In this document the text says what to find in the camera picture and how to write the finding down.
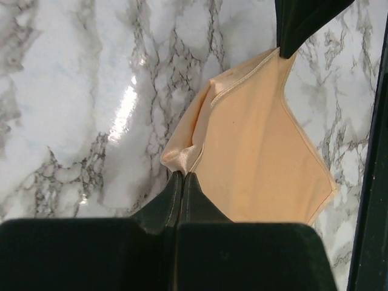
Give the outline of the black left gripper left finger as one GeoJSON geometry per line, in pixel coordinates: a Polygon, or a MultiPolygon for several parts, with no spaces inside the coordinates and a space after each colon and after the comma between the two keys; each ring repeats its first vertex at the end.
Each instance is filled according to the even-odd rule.
{"type": "Polygon", "coordinates": [[[159,234],[167,227],[174,227],[181,209],[184,176],[180,171],[173,172],[161,193],[155,196],[130,219],[146,233],[159,234]]]}

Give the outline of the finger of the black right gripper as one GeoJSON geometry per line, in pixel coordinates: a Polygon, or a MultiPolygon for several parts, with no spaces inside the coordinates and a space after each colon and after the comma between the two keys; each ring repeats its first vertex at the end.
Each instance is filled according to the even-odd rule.
{"type": "Polygon", "coordinates": [[[289,59],[310,36],[352,3],[353,0],[275,0],[280,57],[289,59]]]}

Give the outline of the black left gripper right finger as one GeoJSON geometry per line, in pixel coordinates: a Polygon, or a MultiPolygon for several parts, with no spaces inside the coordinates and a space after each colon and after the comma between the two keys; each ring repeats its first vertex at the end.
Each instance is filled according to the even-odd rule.
{"type": "Polygon", "coordinates": [[[198,177],[189,172],[185,179],[181,200],[181,222],[232,222],[203,193],[198,177]]]}

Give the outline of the peach cloth napkin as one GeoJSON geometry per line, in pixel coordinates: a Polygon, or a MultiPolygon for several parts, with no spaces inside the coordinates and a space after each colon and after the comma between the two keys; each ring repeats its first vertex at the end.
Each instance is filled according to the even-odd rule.
{"type": "Polygon", "coordinates": [[[337,193],[286,103],[292,66],[271,49],[207,81],[161,154],[234,222],[311,224],[337,193]]]}

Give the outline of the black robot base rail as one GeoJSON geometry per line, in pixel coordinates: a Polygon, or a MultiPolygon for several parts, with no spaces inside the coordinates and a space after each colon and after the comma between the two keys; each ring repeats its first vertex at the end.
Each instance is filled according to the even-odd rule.
{"type": "Polygon", "coordinates": [[[349,85],[367,133],[348,290],[387,290],[387,1],[357,1],[361,76],[349,85]]]}

